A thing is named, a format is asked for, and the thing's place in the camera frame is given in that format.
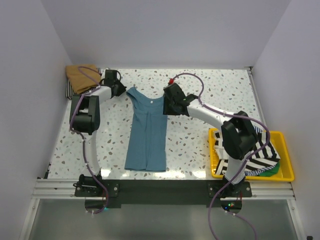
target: brown cloth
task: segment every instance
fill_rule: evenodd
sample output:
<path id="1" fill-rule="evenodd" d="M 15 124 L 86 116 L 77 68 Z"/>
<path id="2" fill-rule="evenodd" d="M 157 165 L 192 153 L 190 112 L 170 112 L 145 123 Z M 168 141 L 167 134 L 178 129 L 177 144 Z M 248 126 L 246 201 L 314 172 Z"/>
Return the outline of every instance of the brown cloth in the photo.
<path id="1" fill-rule="evenodd" d="M 81 66 L 88 67 L 90 69 L 98 71 L 96 65 L 94 64 L 69 65 L 65 67 L 66 76 L 70 81 L 73 91 L 75 91 L 77 94 L 81 94 L 84 91 L 97 86 L 97 84 L 94 81 L 83 75 L 78 70 L 78 67 Z M 100 82 L 101 78 L 98 73 L 86 68 L 81 68 L 81 71 L 95 79 L 97 83 Z"/>

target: yellow bin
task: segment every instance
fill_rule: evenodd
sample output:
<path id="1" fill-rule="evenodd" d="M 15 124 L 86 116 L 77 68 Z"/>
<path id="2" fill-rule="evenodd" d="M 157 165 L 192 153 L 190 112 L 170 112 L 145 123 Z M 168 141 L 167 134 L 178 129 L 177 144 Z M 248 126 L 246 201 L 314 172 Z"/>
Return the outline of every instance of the yellow bin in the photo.
<path id="1" fill-rule="evenodd" d="M 218 154 L 214 148 L 215 138 L 214 132 L 216 128 L 209 129 L 209 146 L 210 146 L 210 163 L 211 174 L 214 178 L 222 179 L 223 175 L 216 175 L 216 168 L 219 162 Z M 270 131 L 271 143 L 275 147 L 280 156 L 280 167 L 277 174 L 273 176 L 246 176 L 246 180 L 275 181 L 275 182 L 292 182 L 295 179 L 294 171 L 291 166 L 284 135 L 280 131 Z"/>

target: blue dress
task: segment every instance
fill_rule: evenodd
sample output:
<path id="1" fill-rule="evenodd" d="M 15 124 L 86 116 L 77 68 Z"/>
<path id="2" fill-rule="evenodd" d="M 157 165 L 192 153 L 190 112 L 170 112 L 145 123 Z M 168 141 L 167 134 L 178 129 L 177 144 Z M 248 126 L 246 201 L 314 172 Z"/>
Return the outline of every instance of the blue dress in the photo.
<path id="1" fill-rule="evenodd" d="M 133 120 L 124 168 L 136 171 L 166 171 L 167 119 L 164 97 L 151 99 L 131 87 L 126 94 L 133 105 Z"/>

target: terrazzo tabletop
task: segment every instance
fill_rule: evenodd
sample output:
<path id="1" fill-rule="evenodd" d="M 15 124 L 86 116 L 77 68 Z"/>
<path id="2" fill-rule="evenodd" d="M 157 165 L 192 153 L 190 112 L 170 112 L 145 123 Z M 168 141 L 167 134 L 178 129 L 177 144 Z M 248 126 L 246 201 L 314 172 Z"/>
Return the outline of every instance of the terrazzo tabletop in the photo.
<path id="1" fill-rule="evenodd" d="M 136 87 L 148 98 L 159 98 L 170 78 L 193 73 L 204 81 L 202 100 L 226 111 L 245 111 L 260 120 L 257 103 L 246 70 L 210 69 L 119 69 L 127 89 Z M 187 94 L 198 95 L 200 82 L 181 76 L 178 84 Z M 85 168 L 81 138 L 69 130 L 71 101 L 68 101 L 55 150 L 51 156 L 48 179 L 78 179 Z M 213 179 L 210 170 L 208 130 L 203 121 L 187 116 L 168 116 L 166 131 L 166 172 L 125 170 L 133 119 L 133 105 L 124 93 L 100 104 L 101 123 L 96 147 L 101 173 L 105 179 Z"/>

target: green cloth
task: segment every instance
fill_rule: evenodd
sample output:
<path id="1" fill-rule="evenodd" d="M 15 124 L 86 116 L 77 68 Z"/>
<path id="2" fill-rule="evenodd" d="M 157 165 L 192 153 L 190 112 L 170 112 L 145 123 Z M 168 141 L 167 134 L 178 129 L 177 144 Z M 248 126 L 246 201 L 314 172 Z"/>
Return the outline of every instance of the green cloth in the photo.
<path id="1" fill-rule="evenodd" d="M 274 168 L 270 169 L 270 170 L 267 170 L 267 171 L 264 171 L 263 173 L 259 174 L 260 177 L 271 177 L 275 174 L 278 173 L 279 171 L 279 167 L 280 167 L 280 162 L 278 162 Z"/>

